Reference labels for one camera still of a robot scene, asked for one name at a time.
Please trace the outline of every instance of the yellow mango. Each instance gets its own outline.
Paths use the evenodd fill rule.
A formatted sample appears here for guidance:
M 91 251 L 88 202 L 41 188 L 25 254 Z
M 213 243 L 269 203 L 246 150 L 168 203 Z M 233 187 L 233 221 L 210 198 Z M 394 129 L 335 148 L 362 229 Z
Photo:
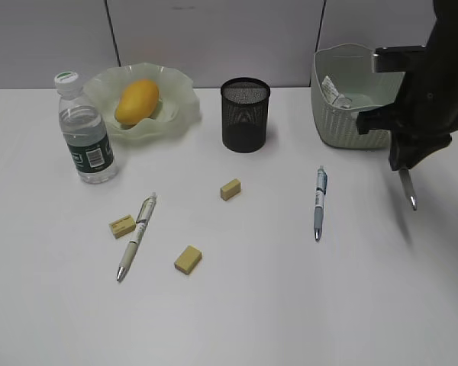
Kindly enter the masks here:
M 156 109 L 160 99 L 158 85 L 151 80 L 137 80 L 122 93 L 115 110 L 115 119 L 120 124 L 133 126 L 148 118 Z

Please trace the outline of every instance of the eraser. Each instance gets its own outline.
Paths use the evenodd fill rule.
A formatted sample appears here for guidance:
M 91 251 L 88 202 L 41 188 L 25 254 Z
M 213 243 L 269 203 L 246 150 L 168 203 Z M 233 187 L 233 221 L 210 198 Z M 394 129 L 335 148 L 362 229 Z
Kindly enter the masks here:
M 202 252 L 193 246 L 187 246 L 185 251 L 176 259 L 175 268 L 186 275 L 195 268 L 202 259 Z
M 221 188 L 221 198 L 227 201 L 239 192 L 241 192 L 241 182 L 238 179 L 233 179 Z
M 116 239 L 119 239 L 121 236 L 124 236 L 125 234 L 134 231 L 134 229 L 136 228 L 136 222 L 134 221 L 131 215 L 122 217 L 121 219 L 113 223 L 110 223 L 109 225 L 110 230 L 112 231 L 112 234 L 114 234 Z

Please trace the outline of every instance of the gray wall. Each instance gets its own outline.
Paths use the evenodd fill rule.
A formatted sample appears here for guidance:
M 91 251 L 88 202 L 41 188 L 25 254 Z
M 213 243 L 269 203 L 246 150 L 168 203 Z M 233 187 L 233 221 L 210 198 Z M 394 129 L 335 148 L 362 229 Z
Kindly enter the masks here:
M 175 67 L 201 87 L 240 75 L 308 85 L 323 1 L 107 0 L 123 64 Z M 433 23 L 432 0 L 327 0 L 319 48 L 420 44 Z M 0 0 L 0 88 L 116 65 L 104 0 Z
M 433 0 L 327 0 L 319 48 L 425 44 L 434 20 Z
M 0 88 L 52 88 L 116 66 L 103 0 L 0 0 Z
M 250 75 L 308 86 L 323 0 L 108 0 L 121 63 L 180 69 L 198 87 Z

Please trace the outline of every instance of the bottle cap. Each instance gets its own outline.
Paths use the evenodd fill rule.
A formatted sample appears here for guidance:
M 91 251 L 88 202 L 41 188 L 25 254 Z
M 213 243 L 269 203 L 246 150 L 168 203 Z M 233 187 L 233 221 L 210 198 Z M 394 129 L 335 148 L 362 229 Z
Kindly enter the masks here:
M 74 92 L 82 87 L 82 82 L 76 72 L 66 71 L 61 72 L 54 78 L 54 85 L 58 93 Z

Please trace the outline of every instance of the pen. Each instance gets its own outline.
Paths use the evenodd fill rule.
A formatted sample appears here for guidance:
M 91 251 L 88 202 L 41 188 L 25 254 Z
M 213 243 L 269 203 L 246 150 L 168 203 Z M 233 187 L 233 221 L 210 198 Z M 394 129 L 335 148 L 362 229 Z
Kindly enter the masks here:
M 156 193 L 150 195 L 143 202 L 143 206 L 140 208 L 139 214 L 137 215 L 136 229 L 132 233 L 131 241 L 127 244 L 127 248 L 125 249 L 124 256 L 122 257 L 117 271 L 118 282 L 122 282 L 122 280 L 124 280 L 129 268 L 132 265 L 132 261 L 134 260 L 137 249 L 139 248 L 140 241 L 143 239 L 147 223 L 153 213 L 154 206 L 156 206 Z
M 418 209 L 418 197 L 415 195 L 414 185 L 412 184 L 411 173 L 408 169 L 402 168 L 398 170 L 398 176 L 402 182 L 405 197 L 412 206 L 412 210 Z
M 315 188 L 315 206 L 314 206 L 314 235 L 315 241 L 318 242 L 322 235 L 322 221 L 324 220 L 324 196 L 327 189 L 327 174 L 324 166 L 318 170 L 318 183 Z

